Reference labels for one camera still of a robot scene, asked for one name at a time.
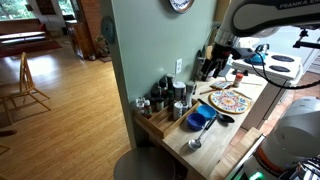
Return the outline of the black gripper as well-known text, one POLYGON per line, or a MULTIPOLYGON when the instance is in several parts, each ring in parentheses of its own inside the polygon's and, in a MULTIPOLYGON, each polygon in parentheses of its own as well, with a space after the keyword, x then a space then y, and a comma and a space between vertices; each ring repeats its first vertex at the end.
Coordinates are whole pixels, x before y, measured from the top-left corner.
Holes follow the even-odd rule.
POLYGON ((225 68, 230 54, 230 47, 225 47, 214 43, 212 45, 211 58, 206 59, 201 68, 200 79, 205 81, 209 77, 210 72, 213 72, 212 77, 216 78, 218 74, 225 68))

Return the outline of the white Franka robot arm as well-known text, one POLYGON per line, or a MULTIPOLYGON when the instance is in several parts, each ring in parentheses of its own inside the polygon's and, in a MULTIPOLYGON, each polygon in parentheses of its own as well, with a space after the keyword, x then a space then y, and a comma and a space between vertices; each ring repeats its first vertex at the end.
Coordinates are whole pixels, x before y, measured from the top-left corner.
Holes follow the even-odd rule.
POLYGON ((318 0, 232 0, 216 33, 212 58, 201 68, 201 79, 210 71, 216 78, 230 55, 235 60, 255 55, 237 46, 240 38, 268 37, 282 26, 318 29, 319 22, 318 0))

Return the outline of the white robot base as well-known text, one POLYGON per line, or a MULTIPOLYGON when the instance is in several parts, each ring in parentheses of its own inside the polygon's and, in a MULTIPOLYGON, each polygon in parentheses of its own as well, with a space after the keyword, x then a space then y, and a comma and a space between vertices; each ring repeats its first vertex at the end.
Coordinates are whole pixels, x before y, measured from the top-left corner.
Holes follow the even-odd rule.
POLYGON ((244 163, 248 178, 261 173, 275 180, 299 162, 320 154, 320 99, 304 96, 292 102, 271 132, 244 163))

